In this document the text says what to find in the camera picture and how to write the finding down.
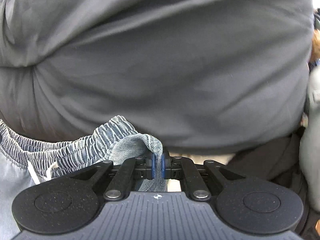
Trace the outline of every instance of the gray cloth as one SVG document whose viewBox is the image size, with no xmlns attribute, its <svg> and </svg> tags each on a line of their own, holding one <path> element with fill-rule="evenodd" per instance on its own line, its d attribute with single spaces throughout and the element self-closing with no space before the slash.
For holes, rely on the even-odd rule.
<svg viewBox="0 0 320 240">
<path fill-rule="evenodd" d="M 121 164 L 127 158 L 144 155 L 149 149 L 156 156 L 155 178 L 145 179 L 139 190 L 166 191 L 161 142 L 138 133 L 123 116 L 112 118 L 90 136 L 59 143 L 22 137 L 0 120 L 0 138 L 0 240 L 9 240 L 19 233 L 11 213 L 12 201 L 22 190 L 34 185 L 33 178 L 43 182 L 103 160 Z M 57 167 L 51 169 L 54 162 Z"/>
<path fill-rule="evenodd" d="M 75 140 L 120 114 L 169 149 L 230 152 L 300 122 L 311 0 L 2 1 L 0 118 L 17 133 Z"/>
</svg>

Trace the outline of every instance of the gray hoodie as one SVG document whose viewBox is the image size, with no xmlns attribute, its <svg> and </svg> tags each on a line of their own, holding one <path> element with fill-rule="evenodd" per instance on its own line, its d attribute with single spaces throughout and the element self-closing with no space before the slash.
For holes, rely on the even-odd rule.
<svg viewBox="0 0 320 240">
<path fill-rule="evenodd" d="M 237 151 L 300 122 L 311 0 L 1 0 L 0 118 L 46 141 L 115 115 L 174 150 Z"/>
</svg>

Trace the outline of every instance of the denim fabric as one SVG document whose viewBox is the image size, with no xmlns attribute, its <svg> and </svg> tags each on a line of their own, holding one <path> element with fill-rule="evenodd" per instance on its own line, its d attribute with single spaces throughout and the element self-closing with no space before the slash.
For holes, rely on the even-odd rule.
<svg viewBox="0 0 320 240">
<path fill-rule="evenodd" d="M 115 165 L 125 159 L 144 155 L 149 149 L 156 156 L 153 180 L 144 180 L 140 191 L 165 191 L 161 176 L 161 142 L 148 134 L 138 133 L 122 116 L 112 118 L 90 136 L 76 141 L 48 143 L 18 135 L 0 120 L 0 239 L 10 239 L 19 232 L 11 214 L 15 196 L 34 185 L 28 172 L 28 161 L 40 179 L 55 161 L 58 168 L 51 170 L 52 178 L 79 170 L 103 160 Z"/>
</svg>

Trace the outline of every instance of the drawstring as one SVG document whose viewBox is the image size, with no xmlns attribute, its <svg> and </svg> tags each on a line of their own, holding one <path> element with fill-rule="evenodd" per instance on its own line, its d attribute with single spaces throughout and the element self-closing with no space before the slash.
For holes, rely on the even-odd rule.
<svg viewBox="0 0 320 240">
<path fill-rule="evenodd" d="M 57 161 L 55 161 L 54 163 L 52 163 L 49 168 L 46 170 L 45 175 L 46 177 L 39 177 L 38 174 L 35 171 L 35 168 L 33 167 L 31 161 L 28 161 L 28 171 L 30 173 L 31 178 L 33 179 L 34 183 L 36 185 L 40 184 L 40 179 L 44 180 L 44 181 L 49 181 L 52 179 L 52 175 L 51 175 L 51 171 L 52 169 L 58 168 L 58 163 Z"/>
</svg>

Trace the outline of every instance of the metal screw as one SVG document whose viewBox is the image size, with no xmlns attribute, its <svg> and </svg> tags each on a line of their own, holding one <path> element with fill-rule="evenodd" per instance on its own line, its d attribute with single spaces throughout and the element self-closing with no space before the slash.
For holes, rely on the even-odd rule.
<svg viewBox="0 0 320 240">
<path fill-rule="evenodd" d="M 119 198 L 121 196 L 121 192 L 117 189 L 112 189 L 108 190 L 105 195 L 108 198 Z"/>
<path fill-rule="evenodd" d="M 173 163 L 173 164 L 180 165 L 181 159 L 182 159 L 181 156 L 175 156 L 175 157 L 173 157 L 173 159 L 172 159 L 172 163 Z"/>
<path fill-rule="evenodd" d="M 196 190 L 193 195 L 196 197 L 196 198 L 206 198 L 209 196 L 209 192 L 206 191 L 206 190 Z"/>
<path fill-rule="evenodd" d="M 135 159 L 136 159 L 136 164 L 137 164 L 137 165 L 145 164 L 145 159 L 144 159 L 144 157 L 137 156 L 137 157 L 135 157 Z"/>
</svg>

